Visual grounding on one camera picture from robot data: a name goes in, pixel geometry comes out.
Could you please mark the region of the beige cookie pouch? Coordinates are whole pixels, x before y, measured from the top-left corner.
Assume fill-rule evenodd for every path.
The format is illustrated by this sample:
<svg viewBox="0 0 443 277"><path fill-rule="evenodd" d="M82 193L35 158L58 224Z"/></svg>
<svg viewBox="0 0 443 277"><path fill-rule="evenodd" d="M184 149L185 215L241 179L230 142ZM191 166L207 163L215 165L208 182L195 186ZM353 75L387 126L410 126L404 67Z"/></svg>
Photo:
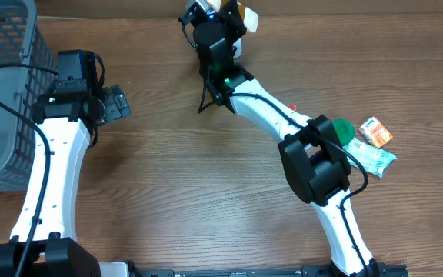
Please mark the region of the beige cookie pouch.
<svg viewBox="0 0 443 277"><path fill-rule="evenodd" d="M227 8L229 0L207 0L210 9L219 12L222 8ZM256 33L258 28L259 16L249 7L243 5L240 1L235 2L240 13L244 26L250 33Z"/></svg>

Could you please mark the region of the red stick packet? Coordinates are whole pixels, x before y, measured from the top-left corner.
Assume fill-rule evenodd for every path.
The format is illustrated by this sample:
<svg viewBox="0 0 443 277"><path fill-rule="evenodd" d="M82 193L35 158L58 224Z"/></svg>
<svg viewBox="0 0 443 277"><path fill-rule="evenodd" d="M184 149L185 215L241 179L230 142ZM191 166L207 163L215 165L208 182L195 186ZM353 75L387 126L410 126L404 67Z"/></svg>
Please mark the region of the red stick packet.
<svg viewBox="0 0 443 277"><path fill-rule="evenodd" d="M294 112L297 111L297 107L296 107L296 105L288 105L288 107L289 107L292 111L294 111Z"/></svg>

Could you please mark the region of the grey plastic mesh basket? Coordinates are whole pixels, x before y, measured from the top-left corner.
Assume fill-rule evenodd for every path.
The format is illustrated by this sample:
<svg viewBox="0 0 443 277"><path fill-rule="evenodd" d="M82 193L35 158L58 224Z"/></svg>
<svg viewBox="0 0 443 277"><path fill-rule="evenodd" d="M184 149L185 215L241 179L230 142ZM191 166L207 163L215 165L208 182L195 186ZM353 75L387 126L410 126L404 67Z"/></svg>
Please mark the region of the grey plastic mesh basket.
<svg viewBox="0 0 443 277"><path fill-rule="evenodd" d="M33 1L0 0L0 102L26 118L57 69L36 19ZM26 190L34 152L33 129L0 107L0 192Z"/></svg>

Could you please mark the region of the green lid jar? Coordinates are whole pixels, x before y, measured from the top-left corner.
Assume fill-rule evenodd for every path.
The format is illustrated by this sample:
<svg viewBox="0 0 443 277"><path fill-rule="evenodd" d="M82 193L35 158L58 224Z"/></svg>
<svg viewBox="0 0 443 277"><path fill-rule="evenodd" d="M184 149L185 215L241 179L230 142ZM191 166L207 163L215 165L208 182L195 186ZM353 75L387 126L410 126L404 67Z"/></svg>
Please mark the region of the green lid jar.
<svg viewBox="0 0 443 277"><path fill-rule="evenodd" d="M340 118L333 121L332 124L342 146L348 145L355 137L355 128L349 121Z"/></svg>

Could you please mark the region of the orange small packet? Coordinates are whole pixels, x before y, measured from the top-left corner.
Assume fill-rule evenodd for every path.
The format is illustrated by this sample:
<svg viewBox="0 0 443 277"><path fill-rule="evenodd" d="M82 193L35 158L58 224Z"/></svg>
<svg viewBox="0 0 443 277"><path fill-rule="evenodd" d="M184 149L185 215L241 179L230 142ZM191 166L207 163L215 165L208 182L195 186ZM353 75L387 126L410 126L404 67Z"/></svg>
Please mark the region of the orange small packet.
<svg viewBox="0 0 443 277"><path fill-rule="evenodd" d="M392 134L374 116L364 121L358 130L376 148L383 147L393 139Z"/></svg>

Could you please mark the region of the teal snack packet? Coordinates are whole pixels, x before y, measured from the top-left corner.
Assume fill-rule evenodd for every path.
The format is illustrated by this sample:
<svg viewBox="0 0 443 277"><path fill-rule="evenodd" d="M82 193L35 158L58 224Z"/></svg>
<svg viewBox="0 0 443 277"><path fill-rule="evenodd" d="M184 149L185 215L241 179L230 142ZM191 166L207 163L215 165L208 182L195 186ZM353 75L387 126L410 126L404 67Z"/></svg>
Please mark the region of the teal snack packet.
<svg viewBox="0 0 443 277"><path fill-rule="evenodd" d="M344 150L353 155L365 171L382 178L386 168L396 160L396 155L353 138Z"/></svg>

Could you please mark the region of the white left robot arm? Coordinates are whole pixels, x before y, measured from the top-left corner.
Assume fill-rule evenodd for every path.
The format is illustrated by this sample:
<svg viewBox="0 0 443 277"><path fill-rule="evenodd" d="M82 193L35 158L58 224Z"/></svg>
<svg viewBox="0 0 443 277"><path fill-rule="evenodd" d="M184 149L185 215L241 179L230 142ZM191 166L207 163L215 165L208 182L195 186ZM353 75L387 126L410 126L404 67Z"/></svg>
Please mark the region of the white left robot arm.
<svg viewBox="0 0 443 277"><path fill-rule="evenodd" d="M35 133L25 201L9 241L0 244L0 276L134 276L133 262L99 262L78 244L75 229L85 153L96 145L98 127L130 116L130 106L120 85L104 85L103 61L92 51L59 52L52 74L31 118L0 101Z"/></svg>

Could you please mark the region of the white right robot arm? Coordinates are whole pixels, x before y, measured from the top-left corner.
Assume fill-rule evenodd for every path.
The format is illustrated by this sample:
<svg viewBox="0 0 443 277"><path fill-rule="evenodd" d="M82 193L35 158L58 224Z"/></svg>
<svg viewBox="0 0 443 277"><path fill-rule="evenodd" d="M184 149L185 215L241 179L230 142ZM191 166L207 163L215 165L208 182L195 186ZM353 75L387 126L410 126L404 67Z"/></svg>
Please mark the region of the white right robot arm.
<svg viewBox="0 0 443 277"><path fill-rule="evenodd" d="M237 1L191 1L179 19L193 26L187 39L200 61L203 93L212 103L247 118L278 144L286 180L313 206L331 247L335 276L378 276L378 263L365 245L351 208L349 175L358 160L342 148L331 121L298 114L235 63L235 43L248 31L248 13Z"/></svg>

